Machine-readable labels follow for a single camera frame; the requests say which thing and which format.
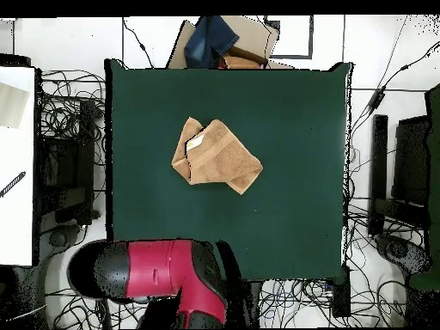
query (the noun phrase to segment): tangled wires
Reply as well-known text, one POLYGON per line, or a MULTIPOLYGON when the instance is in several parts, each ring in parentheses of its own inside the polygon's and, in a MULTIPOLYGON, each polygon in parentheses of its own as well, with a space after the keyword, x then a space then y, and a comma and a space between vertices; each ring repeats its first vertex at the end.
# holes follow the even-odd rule
MULTIPOLYGON (((43 78, 43 95, 41 97, 41 135, 46 138, 58 138, 84 142, 82 138, 93 138, 97 149, 94 155, 96 166, 104 168, 105 174, 105 139, 103 116, 105 110, 105 80, 85 70, 54 70, 45 71, 43 78), (67 75, 80 76, 68 79, 67 75), (95 104, 95 122, 93 134, 83 124, 80 117, 81 101, 93 101, 95 104)), ((58 151, 51 150, 49 155, 52 171, 56 170, 58 163, 58 151)), ((97 199, 105 186, 105 179, 101 189, 95 190, 97 199)))
MULTIPOLYGON (((44 92, 41 101, 41 134, 43 137, 52 137, 60 139, 73 139, 78 142, 80 129, 89 134, 89 131, 84 128, 80 118, 80 102, 93 101, 96 105, 95 119, 102 119, 104 115, 105 106, 105 89, 102 87, 104 79, 92 73, 83 70, 63 71, 55 70, 43 72, 43 86, 44 89, 54 89, 51 93, 44 92), (86 75, 68 79, 67 72, 82 72, 86 75), (49 76, 61 75, 62 79, 47 78, 49 76), (73 92, 74 84, 98 84, 98 88, 93 92, 85 90, 73 92)), ((104 138, 103 126, 93 124, 94 135, 89 135, 94 139, 98 146, 99 157, 98 163, 102 164, 102 153, 100 143, 104 138)))
POLYGON ((72 289, 46 294, 46 297, 50 296, 70 298, 52 321, 52 328, 56 330, 121 329, 123 322, 126 322, 127 327, 134 328, 148 305, 148 303, 119 304, 106 299, 95 300, 93 303, 94 300, 84 299, 76 295, 72 289))

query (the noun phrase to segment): green table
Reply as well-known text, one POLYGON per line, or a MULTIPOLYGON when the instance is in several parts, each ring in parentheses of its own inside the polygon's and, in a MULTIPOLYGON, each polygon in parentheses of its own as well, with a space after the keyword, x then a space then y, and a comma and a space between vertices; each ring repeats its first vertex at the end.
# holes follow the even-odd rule
POLYGON ((246 279, 339 275, 349 64, 332 71, 105 66, 108 239, 224 240, 246 279), (190 116, 202 125, 221 119, 260 159, 263 171, 244 195, 226 184, 190 186, 173 170, 190 116))

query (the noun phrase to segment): tan fabric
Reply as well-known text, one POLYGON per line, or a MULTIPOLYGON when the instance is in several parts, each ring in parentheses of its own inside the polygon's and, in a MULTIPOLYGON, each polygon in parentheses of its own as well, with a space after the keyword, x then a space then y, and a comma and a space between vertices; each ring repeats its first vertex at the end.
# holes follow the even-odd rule
POLYGON ((250 59, 245 59, 241 57, 233 57, 226 53, 223 56, 224 63, 228 69, 259 69, 260 65, 250 59))
POLYGON ((173 168, 190 185, 226 182, 243 194, 263 170, 260 161, 220 120, 212 120, 204 130, 201 129, 197 120, 189 118, 186 121, 171 162, 173 168), (185 154, 188 142, 197 138, 203 138, 201 144, 185 154))

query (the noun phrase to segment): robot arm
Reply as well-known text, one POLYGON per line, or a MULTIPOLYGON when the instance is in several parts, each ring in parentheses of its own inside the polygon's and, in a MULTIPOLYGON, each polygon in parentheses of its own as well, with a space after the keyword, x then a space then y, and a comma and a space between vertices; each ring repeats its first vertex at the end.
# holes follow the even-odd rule
POLYGON ((227 303, 211 249, 189 240, 108 243, 94 266, 109 297, 172 296, 181 290, 177 325, 220 328, 227 303))

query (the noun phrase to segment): black cable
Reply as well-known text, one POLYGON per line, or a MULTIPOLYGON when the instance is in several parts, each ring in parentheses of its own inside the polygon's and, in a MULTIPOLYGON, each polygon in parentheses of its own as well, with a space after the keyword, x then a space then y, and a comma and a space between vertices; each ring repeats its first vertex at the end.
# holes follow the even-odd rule
MULTIPOLYGON (((267 32, 269 32, 269 35, 267 35, 266 47, 265 47, 265 57, 266 57, 267 45, 269 44, 269 39, 271 38, 272 32, 269 30, 269 28, 266 26, 266 24, 260 20, 260 18, 257 15, 256 15, 256 17, 257 17, 258 21, 261 24, 263 24, 263 27, 267 30, 267 32)), ((271 66, 269 65, 269 58, 267 59, 267 65, 269 66, 269 69, 271 69, 271 66)))
MULTIPOLYGON (((399 281, 396 281, 396 280, 393 280, 393 279, 390 279, 389 281, 385 281, 384 283, 382 283, 382 284, 380 284, 378 287, 377 287, 377 292, 376 292, 376 300, 377 300, 377 307, 378 307, 378 309, 379 309, 379 314, 380 314, 380 316, 382 317, 382 320, 385 322, 385 325, 387 325, 387 327, 391 327, 389 324, 388 324, 388 322, 387 322, 387 320, 385 320, 385 318, 384 318, 384 316, 383 316, 383 312, 382 312, 382 303, 386 303, 390 308, 392 308, 391 307, 391 305, 389 304, 389 303, 387 303, 385 300, 381 300, 381 298, 380 298, 380 292, 381 292, 381 289, 382 289, 382 287, 383 286, 385 286, 386 284, 399 284, 400 286, 402 286, 404 289, 411 289, 410 287, 408 287, 408 286, 406 286, 405 284, 403 284, 402 282, 399 282, 399 281)), ((404 317, 404 315, 403 315, 403 309, 402 309, 402 307, 400 307, 400 309, 399 309, 399 311, 398 310, 394 310, 397 314, 399 314, 400 316, 403 316, 403 318, 404 318, 404 320, 405 320, 405 317, 404 317)))
POLYGON ((437 41, 436 43, 434 43, 427 51, 426 53, 420 57, 419 59, 416 59, 415 61, 411 62, 410 64, 405 64, 404 66, 400 67, 386 82, 385 82, 385 87, 389 84, 389 82, 395 78, 400 72, 402 72, 403 70, 407 70, 409 67, 411 67, 412 65, 420 62, 422 59, 424 59, 425 57, 429 57, 431 55, 431 52, 434 52, 438 47, 440 46, 440 41, 437 41))
POLYGON ((147 55, 147 59, 148 59, 148 61, 150 62, 150 66, 151 66, 151 68, 154 69, 155 66, 151 63, 150 56, 148 55, 147 50, 145 49, 145 46, 141 43, 141 41, 139 40, 139 38, 138 38, 138 36, 136 35, 136 33, 134 32, 134 30, 129 29, 129 28, 127 27, 127 25, 125 24, 125 19, 124 19, 124 18, 122 18, 122 22, 124 23, 124 27, 125 27, 125 29, 128 30, 129 32, 132 32, 132 33, 133 33, 133 35, 135 36, 135 38, 136 38, 136 40, 137 40, 139 46, 141 47, 141 49, 142 49, 142 50, 145 52, 145 54, 147 55))

